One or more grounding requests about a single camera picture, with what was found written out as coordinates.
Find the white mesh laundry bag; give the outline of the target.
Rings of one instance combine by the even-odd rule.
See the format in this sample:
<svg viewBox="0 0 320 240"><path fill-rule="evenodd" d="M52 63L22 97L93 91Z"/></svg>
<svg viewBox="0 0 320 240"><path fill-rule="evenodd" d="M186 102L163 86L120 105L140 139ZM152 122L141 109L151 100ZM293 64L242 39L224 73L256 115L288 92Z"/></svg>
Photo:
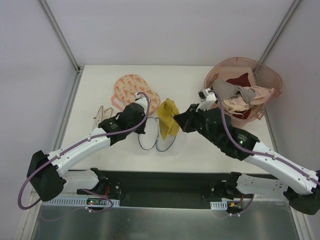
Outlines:
<svg viewBox="0 0 320 240"><path fill-rule="evenodd" d="M172 135L168 135L167 138L163 140L158 117L148 117L144 130L145 133L137 135L138 144L144 151L156 149L160 153L167 152L176 140L176 137Z"/></svg>

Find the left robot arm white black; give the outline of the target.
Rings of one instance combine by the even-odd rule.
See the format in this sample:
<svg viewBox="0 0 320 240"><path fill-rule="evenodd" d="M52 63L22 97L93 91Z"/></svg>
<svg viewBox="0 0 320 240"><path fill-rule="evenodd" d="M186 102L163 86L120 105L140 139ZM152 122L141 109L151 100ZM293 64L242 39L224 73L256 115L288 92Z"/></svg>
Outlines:
<svg viewBox="0 0 320 240"><path fill-rule="evenodd" d="M66 173L85 158L126 139L131 133L143 134L148 111L147 102L132 102L75 143L47 154L42 150L34 153L26 177L40 200L47 202L62 193L68 183Z"/></svg>

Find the mustard yellow bra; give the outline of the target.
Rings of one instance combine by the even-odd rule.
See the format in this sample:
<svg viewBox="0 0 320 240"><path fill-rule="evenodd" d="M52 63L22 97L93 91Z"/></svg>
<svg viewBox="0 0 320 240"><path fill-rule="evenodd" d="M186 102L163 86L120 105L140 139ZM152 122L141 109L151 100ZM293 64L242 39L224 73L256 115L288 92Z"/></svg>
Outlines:
<svg viewBox="0 0 320 240"><path fill-rule="evenodd" d="M159 118L159 130L162 140L169 135L176 137L179 131L179 125L175 121L174 116L179 114L179 110L175 102L167 98L157 108L157 116Z"/></svg>

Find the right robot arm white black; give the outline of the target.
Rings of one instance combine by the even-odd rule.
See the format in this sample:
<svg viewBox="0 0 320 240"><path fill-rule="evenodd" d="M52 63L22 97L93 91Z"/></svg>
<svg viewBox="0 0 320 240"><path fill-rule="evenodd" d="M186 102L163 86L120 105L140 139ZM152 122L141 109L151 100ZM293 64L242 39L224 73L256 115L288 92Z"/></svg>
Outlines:
<svg viewBox="0 0 320 240"><path fill-rule="evenodd" d="M315 215L320 209L320 173L291 162L266 146L250 132L234 127L228 115L219 108L198 110L191 104L174 120L185 133L198 132L233 159L263 169L274 178L253 177L233 172L222 184L219 193L225 198L239 194L278 198L306 215Z"/></svg>

